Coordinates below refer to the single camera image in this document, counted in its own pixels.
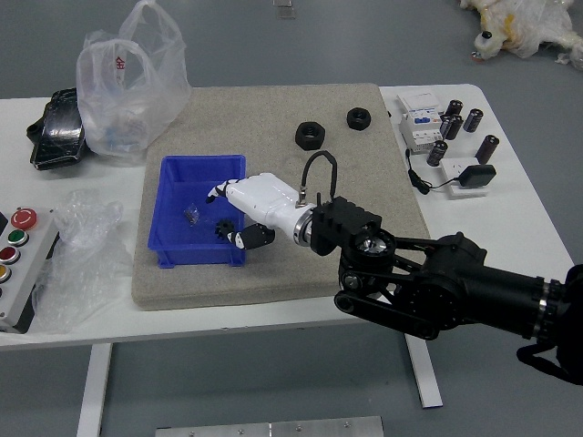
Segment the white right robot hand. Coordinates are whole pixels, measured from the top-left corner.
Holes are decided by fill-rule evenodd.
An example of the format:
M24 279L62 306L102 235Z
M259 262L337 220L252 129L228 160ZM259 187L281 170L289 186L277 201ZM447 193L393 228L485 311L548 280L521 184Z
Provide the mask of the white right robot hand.
M271 244L278 229L299 246L311 244L315 205L272 173L224 181L210 190L206 201L211 203L215 198L227 199L254 221L241 231L225 235L239 249L256 249Z

